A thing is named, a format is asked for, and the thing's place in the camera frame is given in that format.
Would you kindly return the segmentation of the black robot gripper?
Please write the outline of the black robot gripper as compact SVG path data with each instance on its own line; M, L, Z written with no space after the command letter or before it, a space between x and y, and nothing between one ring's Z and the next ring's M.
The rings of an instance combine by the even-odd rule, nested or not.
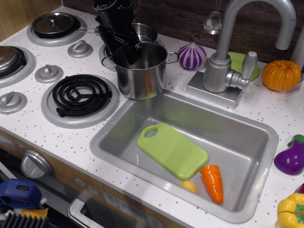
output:
M94 0L93 9L98 13L98 32L113 54L120 47L130 65L142 57L140 40L132 27L134 20L132 0Z

